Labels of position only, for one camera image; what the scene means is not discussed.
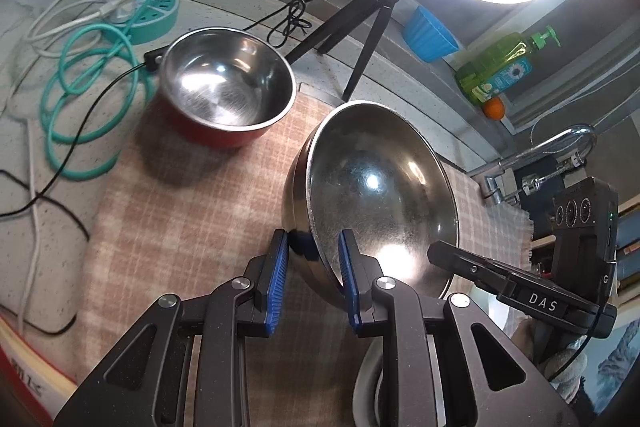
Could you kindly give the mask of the large stainless steel bowl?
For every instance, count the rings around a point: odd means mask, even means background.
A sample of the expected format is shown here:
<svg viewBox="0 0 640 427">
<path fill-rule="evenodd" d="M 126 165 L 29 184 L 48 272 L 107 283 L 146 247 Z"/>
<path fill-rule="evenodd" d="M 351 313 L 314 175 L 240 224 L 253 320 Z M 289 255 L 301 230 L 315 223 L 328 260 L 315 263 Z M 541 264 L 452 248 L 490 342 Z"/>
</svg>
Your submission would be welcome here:
<svg viewBox="0 0 640 427">
<path fill-rule="evenodd" d="M 382 104 L 343 104 L 314 128 L 288 172 L 282 221 L 298 274 L 334 307 L 345 302 L 338 260 L 345 229 L 385 275 L 422 295 L 444 295 L 451 280 L 427 251 L 437 241 L 459 242 L 454 191 L 433 147 Z"/>
</svg>

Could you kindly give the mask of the chrome kitchen faucet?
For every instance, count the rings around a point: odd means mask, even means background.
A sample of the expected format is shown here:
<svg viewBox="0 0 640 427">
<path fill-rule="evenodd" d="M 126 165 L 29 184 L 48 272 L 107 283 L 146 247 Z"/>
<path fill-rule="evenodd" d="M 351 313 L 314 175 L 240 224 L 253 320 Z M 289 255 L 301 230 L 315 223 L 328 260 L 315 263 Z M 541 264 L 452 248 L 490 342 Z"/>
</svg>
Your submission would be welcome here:
<svg viewBox="0 0 640 427">
<path fill-rule="evenodd" d="M 527 150 L 488 162 L 468 173 L 480 187 L 486 205 L 518 205 L 548 181 L 586 165 L 597 143 L 589 124 L 574 124 Z"/>
</svg>

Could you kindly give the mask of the wooden shelf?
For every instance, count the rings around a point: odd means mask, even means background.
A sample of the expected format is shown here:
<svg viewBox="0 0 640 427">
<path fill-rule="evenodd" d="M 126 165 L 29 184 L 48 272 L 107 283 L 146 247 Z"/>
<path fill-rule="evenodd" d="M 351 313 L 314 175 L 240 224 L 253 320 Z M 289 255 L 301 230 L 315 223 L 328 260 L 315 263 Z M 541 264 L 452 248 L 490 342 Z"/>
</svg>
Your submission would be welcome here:
<svg viewBox="0 0 640 427">
<path fill-rule="evenodd" d="M 614 329 L 639 318 L 639 195 L 620 205 L 622 237 L 615 245 L 618 267 L 610 303 L 617 308 Z"/>
</svg>

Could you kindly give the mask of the red white book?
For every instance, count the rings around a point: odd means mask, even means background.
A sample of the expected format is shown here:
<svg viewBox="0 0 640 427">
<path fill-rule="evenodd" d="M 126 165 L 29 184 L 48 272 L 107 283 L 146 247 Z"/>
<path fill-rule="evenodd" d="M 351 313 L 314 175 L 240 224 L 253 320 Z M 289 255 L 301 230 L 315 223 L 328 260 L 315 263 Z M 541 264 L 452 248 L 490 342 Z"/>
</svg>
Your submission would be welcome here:
<svg viewBox="0 0 640 427">
<path fill-rule="evenodd" d="M 77 384 L 59 371 L 1 317 L 1 377 L 38 426 L 52 426 Z"/>
</svg>

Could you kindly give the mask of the plaid beige tablecloth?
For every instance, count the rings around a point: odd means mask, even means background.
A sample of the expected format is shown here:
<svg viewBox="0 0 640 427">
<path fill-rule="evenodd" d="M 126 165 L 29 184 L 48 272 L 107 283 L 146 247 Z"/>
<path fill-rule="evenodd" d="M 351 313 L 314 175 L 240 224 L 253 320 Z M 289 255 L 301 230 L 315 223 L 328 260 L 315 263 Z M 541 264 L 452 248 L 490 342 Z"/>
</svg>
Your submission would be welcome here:
<svg viewBox="0 0 640 427">
<path fill-rule="evenodd" d="M 239 150 L 182 139 L 152 102 L 108 174 L 81 269 L 75 376 L 85 378 L 151 303 L 192 298 L 240 275 L 281 228 L 288 169 L 329 106 L 299 95 Z M 352 425 L 352 389 L 369 347 L 346 315 L 295 272 L 274 335 L 246 344 L 255 426 Z"/>
</svg>

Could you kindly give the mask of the orange fruit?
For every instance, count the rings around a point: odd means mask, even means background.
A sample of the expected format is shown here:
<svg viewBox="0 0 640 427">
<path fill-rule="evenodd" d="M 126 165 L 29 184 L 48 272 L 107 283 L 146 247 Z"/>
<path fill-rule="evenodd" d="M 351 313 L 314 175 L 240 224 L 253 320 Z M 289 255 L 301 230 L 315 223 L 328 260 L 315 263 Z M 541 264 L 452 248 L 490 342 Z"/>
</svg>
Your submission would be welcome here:
<svg viewBox="0 0 640 427">
<path fill-rule="evenodd" d="M 494 121 L 499 121 L 506 116 L 506 108 L 498 96 L 494 96 L 482 105 L 484 115 Z"/>
</svg>

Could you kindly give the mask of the green dish soap bottle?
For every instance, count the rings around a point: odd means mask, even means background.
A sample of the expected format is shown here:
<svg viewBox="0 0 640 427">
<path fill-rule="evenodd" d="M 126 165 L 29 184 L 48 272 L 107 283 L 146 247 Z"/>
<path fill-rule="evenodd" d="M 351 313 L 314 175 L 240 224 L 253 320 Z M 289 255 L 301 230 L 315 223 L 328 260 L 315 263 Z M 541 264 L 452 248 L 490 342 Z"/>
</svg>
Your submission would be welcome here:
<svg viewBox="0 0 640 427">
<path fill-rule="evenodd" d="M 485 104 L 533 72 L 532 56 L 549 41 L 561 46 L 551 26 L 529 36 L 512 32 L 500 38 L 457 70 L 458 88 L 471 103 Z"/>
</svg>

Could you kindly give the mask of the blue plastic cup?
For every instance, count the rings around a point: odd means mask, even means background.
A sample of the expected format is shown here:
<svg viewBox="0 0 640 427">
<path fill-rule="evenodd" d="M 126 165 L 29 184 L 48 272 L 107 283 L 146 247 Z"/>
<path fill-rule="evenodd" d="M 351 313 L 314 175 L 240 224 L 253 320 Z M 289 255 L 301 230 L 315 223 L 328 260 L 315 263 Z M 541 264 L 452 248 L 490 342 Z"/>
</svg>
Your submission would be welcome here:
<svg viewBox="0 0 640 427">
<path fill-rule="evenodd" d="M 459 51 L 456 37 L 429 10 L 419 5 L 402 30 L 409 49 L 423 62 L 431 63 Z"/>
</svg>

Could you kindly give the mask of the red steel bowl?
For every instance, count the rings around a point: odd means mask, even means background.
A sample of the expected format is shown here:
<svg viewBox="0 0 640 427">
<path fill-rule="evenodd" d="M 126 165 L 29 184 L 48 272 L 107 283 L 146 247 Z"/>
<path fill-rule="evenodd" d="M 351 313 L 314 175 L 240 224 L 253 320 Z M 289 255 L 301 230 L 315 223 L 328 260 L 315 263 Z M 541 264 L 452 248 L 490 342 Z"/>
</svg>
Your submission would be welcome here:
<svg viewBox="0 0 640 427">
<path fill-rule="evenodd" d="M 264 135 L 294 105 L 292 68 L 246 31 L 203 27 L 144 54 L 158 75 L 168 119 L 184 139 L 238 148 Z"/>
</svg>

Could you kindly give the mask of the teal round power strip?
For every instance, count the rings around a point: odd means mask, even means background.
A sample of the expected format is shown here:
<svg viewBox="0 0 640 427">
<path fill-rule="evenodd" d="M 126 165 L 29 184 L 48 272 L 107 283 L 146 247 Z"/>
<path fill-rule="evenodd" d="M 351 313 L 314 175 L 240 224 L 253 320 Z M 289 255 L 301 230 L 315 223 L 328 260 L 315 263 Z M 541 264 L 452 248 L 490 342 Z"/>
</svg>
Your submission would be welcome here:
<svg viewBox="0 0 640 427">
<path fill-rule="evenodd" d="M 125 35 L 133 46 L 154 41 L 175 26 L 180 0 L 126 0 L 104 18 Z"/>
</svg>

